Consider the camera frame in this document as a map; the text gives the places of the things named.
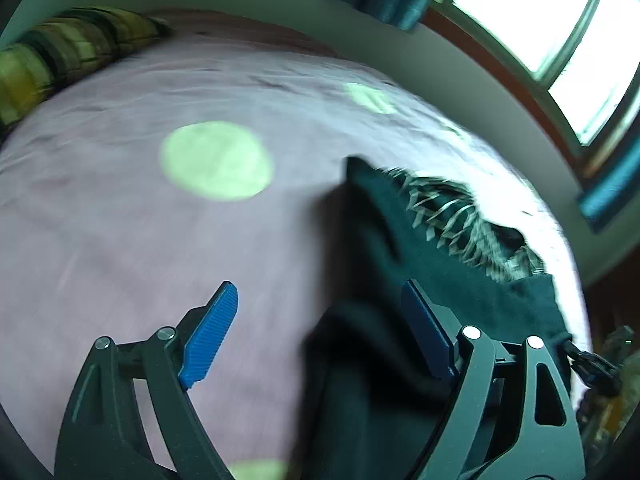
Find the striped pillow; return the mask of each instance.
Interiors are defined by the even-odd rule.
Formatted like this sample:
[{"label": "striped pillow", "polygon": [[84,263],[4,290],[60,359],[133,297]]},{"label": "striped pillow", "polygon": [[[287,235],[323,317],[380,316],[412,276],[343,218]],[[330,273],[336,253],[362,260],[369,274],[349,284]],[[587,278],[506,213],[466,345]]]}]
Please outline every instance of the striped pillow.
[{"label": "striped pillow", "polygon": [[38,104],[169,33],[158,20],[111,7],[76,7],[0,50],[0,143]]}]

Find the white wall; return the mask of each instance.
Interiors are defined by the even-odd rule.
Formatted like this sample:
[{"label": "white wall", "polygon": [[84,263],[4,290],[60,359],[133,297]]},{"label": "white wall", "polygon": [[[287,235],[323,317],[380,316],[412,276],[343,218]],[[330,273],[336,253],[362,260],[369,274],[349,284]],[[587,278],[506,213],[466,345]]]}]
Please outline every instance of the white wall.
[{"label": "white wall", "polygon": [[433,31],[408,34],[331,0],[24,0],[0,46],[37,21],[75,4],[132,10],[193,7],[240,14],[300,30],[354,60],[389,74],[487,139],[549,204],[572,245],[584,282],[618,261],[640,240],[640,197],[601,234],[593,235],[577,208],[578,183],[520,104],[484,69]]}]

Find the bed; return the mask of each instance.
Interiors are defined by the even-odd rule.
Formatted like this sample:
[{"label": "bed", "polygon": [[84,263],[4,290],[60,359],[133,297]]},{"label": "bed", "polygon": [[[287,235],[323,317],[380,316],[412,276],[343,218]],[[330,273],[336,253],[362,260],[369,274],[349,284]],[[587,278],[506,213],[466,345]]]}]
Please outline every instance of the bed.
[{"label": "bed", "polygon": [[[147,338],[223,280],[239,289],[238,315],[190,397],[226,463],[286,460],[300,343],[328,301],[327,196],[348,155],[467,183],[487,219],[542,257],[574,342],[590,347],[561,228],[487,143],[292,30],[153,15],[175,35],[40,105],[0,152],[0,400],[47,467],[94,340]],[[200,128],[219,137],[225,186],[204,182],[184,151]],[[137,387],[156,460],[170,465]]]}]

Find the window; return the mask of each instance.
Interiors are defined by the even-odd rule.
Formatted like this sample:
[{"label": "window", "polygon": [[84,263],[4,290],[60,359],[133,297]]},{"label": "window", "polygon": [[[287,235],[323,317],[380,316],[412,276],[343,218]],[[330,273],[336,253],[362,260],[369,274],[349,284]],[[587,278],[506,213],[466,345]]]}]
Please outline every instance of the window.
[{"label": "window", "polygon": [[522,79],[577,156],[638,113],[639,0],[435,0],[434,6]]}]

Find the green polka dot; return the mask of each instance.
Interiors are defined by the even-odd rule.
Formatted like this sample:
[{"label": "green polka dot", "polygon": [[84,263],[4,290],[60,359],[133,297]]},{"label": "green polka dot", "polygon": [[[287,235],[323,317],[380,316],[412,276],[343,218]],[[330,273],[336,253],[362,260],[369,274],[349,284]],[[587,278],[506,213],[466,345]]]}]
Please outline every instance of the green polka dot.
[{"label": "green polka dot", "polygon": [[360,83],[345,83],[344,91],[360,106],[377,114],[395,114],[396,109],[382,90]]},{"label": "green polka dot", "polygon": [[273,177],[273,163],[260,140],[225,121],[175,130],[162,143],[160,162],[176,186],[214,200],[249,198]]},{"label": "green polka dot", "polygon": [[280,460],[236,462],[229,467],[236,480],[284,480],[287,465]]}]

